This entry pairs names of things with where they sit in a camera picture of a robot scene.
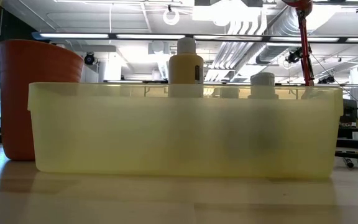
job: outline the white bottle cap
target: white bottle cap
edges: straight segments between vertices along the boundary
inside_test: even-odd
[[[178,40],[178,54],[195,54],[196,40],[190,37],[184,37]]]

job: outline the orange bucket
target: orange bucket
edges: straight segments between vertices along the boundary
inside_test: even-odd
[[[1,131],[5,155],[34,160],[31,117],[27,110],[29,84],[80,82],[83,59],[76,53],[31,40],[0,43]]]

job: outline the ceiling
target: ceiling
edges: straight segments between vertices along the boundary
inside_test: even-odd
[[[271,21],[278,14],[283,4],[277,0],[277,7],[267,9],[267,20]],[[142,6],[116,4],[84,4],[81,2],[55,2],[54,0],[10,0],[4,1],[2,6],[28,23],[34,29],[41,32],[154,32],[154,33],[182,33],[182,34],[225,34],[229,26],[221,27],[212,21],[192,20],[192,4],[194,1],[184,1],[185,6],[178,7],[181,10],[180,20],[174,26],[163,21],[165,6]],[[342,8],[330,18],[324,25],[315,30],[312,35],[358,35],[358,13],[356,7]],[[147,55],[150,41],[123,41],[123,40],[80,40],[64,42],[68,48],[74,46],[74,51],[81,51],[83,45],[115,45],[129,62],[132,70],[126,72],[148,74],[157,68],[153,62],[144,63],[133,57],[133,51],[141,55]],[[204,60],[214,60],[219,52],[220,42],[198,42],[197,53]],[[336,71],[338,80],[345,82],[348,71],[345,65],[354,65],[346,61],[358,59],[358,45],[349,44],[313,44],[313,55],[321,62],[325,69],[333,67],[345,68]],[[314,74],[318,75],[324,68],[312,57]],[[286,82],[301,77],[300,65],[292,65],[288,68],[284,62],[284,56],[278,58],[264,71],[276,74],[278,81]]]

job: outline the table surface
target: table surface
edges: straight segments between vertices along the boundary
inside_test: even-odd
[[[358,223],[358,167],[336,158],[319,181],[49,174],[0,146],[0,223]]]

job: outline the red robotic arm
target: red robotic arm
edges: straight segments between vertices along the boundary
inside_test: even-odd
[[[299,30],[301,32],[302,43],[302,70],[305,78],[306,86],[314,85],[313,69],[309,56],[308,32],[306,29],[306,16],[308,16],[313,8],[312,0],[282,0],[285,4],[295,7],[298,13]]]

